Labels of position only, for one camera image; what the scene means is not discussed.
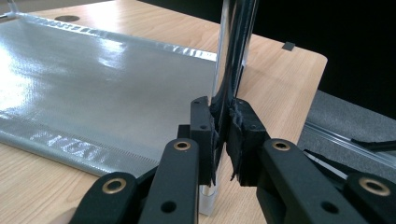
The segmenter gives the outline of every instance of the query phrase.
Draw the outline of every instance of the wooden table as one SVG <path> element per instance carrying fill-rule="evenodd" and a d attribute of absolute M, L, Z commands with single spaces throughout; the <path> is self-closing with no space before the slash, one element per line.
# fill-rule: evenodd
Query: wooden table
<path fill-rule="evenodd" d="M 219 25 L 133 0 L 34 13 L 127 35 L 216 52 Z M 326 58 L 315 52 L 282 49 L 283 43 L 254 35 L 239 98 L 249 101 L 272 137 L 297 143 L 318 87 Z M 211 217 L 200 223 L 263 223 L 255 188 L 230 182 L 232 166 L 220 166 L 219 195 Z M 97 179 L 55 161 L 0 145 L 0 223 L 48 223 L 71 207 Z"/>

